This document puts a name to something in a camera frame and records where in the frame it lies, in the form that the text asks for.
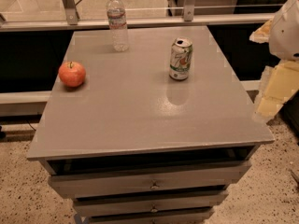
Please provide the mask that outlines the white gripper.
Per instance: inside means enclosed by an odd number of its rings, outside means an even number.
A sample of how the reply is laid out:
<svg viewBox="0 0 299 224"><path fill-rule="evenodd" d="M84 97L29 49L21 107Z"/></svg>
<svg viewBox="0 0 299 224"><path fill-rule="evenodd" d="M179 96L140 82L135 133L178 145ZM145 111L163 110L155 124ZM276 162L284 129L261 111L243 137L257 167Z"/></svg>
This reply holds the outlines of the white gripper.
<svg viewBox="0 0 299 224"><path fill-rule="evenodd" d="M253 117L268 122L299 91L299 62L295 62L299 60L299 0L288 0L249 40L259 44L269 40L270 53L282 60L275 67L265 67L254 100Z"/></svg>

